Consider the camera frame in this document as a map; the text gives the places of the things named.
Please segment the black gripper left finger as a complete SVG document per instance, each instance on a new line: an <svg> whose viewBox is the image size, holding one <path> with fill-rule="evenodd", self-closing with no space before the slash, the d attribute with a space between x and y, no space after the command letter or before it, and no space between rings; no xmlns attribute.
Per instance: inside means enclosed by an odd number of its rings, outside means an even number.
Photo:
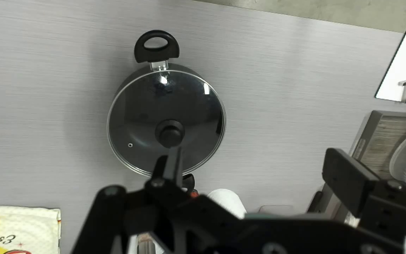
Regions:
<svg viewBox="0 0 406 254"><path fill-rule="evenodd" d="M98 193L71 254L126 254L130 238L151 233L158 245L175 249L171 226L160 224L160 208L146 191L111 185Z"/></svg>

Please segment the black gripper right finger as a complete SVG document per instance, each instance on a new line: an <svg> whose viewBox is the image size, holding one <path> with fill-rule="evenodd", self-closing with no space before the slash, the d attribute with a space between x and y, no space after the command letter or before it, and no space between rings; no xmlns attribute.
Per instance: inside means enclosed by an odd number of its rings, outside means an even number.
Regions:
<svg viewBox="0 0 406 254"><path fill-rule="evenodd" d="M406 190L378 178L360 162L339 149L328 149L323 180L359 228L402 245L406 238Z"/></svg>

